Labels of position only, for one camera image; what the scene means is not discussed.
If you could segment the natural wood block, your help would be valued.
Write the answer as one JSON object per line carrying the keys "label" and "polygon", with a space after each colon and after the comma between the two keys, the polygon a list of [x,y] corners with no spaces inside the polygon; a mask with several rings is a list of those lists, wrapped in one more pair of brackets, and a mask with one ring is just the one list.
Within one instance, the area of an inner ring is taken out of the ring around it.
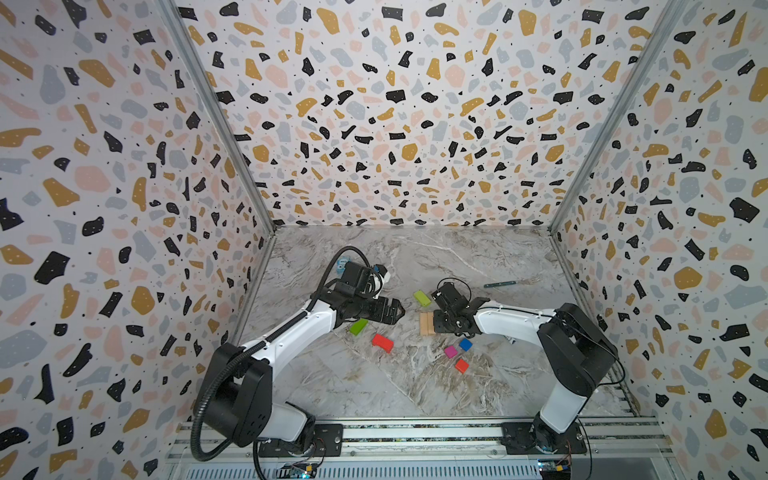
{"label": "natural wood block", "polygon": [[434,316],[432,312],[421,312],[419,314],[419,332],[421,336],[434,336]]}

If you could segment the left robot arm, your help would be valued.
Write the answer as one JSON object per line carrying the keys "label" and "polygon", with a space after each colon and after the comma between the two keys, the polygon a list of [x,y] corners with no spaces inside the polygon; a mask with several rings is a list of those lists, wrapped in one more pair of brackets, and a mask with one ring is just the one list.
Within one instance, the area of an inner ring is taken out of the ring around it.
{"label": "left robot arm", "polygon": [[268,334],[242,346],[225,343],[217,348],[193,410],[193,457],[209,461],[232,444],[246,447],[261,441],[282,442],[299,453],[308,450],[316,417],[293,404],[275,403],[273,381],[294,358],[344,322],[366,319],[394,325],[404,315],[397,299],[324,290]]}

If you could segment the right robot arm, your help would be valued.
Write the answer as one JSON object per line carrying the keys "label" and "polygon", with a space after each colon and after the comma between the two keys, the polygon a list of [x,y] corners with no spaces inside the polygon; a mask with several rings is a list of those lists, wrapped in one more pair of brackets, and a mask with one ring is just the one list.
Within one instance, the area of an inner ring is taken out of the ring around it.
{"label": "right robot arm", "polygon": [[538,451],[554,454],[570,447],[583,449],[576,419],[594,391],[618,362],[617,348],[603,331],[575,304],[558,309],[530,310],[493,302],[485,297],[466,300],[435,295],[438,309],[434,328],[470,338],[501,335],[542,349],[556,383],[539,412],[529,423],[515,423],[502,444],[510,454]]}

